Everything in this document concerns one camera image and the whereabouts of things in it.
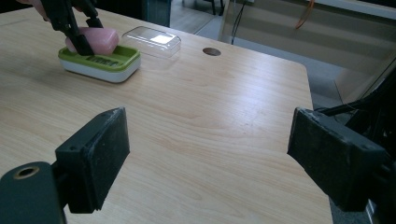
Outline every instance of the black cable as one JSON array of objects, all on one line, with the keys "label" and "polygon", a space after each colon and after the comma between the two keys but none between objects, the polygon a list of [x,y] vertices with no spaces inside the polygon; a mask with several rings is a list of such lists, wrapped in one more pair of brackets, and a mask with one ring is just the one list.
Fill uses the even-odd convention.
[{"label": "black cable", "polygon": [[239,10],[238,15],[236,16],[235,22],[233,23],[233,31],[231,33],[232,39],[231,39],[231,44],[233,45],[233,40],[235,39],[236,36],[236,31],[238,30],[239,22],[241,22],[242,18],[242,13],[244,12],[245,5],[247,4],[248,0],[245,0],[241,10]]}]

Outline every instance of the light wood grain surface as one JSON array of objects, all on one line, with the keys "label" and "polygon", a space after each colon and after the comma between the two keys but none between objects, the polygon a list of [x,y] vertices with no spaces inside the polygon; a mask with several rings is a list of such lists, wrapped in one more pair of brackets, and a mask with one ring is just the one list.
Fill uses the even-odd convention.
[{"label": "light wood grain surface", "polygon": [[32,9],[0,14],[0,175],[54,162],[86,122],[125,106],[131,154],[103,209],[65,208],[69,223],[332,223],[328,197],[286,154],[293,109],[312,106],[302,65],[99,15],[119,35],[138,25],[179,35],[181,50],[142,55],[138,71],[111,84],[64,71],[64,35]]}]

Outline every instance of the soap dish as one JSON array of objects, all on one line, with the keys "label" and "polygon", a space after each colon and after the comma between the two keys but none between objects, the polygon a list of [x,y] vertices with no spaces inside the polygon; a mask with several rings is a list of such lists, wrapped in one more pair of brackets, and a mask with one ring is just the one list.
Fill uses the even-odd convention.
[{"label": "soap dish", "polygon": [[90,56],[63,48],[59,50],[58,57],[65,70],[109,82],[122,82],[140,67],[139,50],[124,46],[116,46],[110,55]]}]

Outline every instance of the plastic box lid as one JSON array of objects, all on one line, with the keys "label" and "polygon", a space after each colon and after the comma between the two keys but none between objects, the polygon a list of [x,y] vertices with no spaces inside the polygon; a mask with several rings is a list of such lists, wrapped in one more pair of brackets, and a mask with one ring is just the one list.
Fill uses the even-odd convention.
[{"label": "plastic box lid", "polygon": [[138,26],[123,34],[120,44],[152,56],[170,58],[180,50],[181,40],[177,35]]}]

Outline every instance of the pink soap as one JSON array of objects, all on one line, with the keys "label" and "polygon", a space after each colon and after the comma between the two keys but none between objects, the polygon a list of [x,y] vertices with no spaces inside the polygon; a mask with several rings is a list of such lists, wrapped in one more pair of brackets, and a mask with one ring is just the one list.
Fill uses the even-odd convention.
[{"label": "pink soap", "polygon": [[[79,27],[78,29],[87,38],[94,54],[112,54],[119,44],[119,36],[114,29],[93,27]],[[65,43],[70,51],[77,52],[69,37],[66,38]]]}]

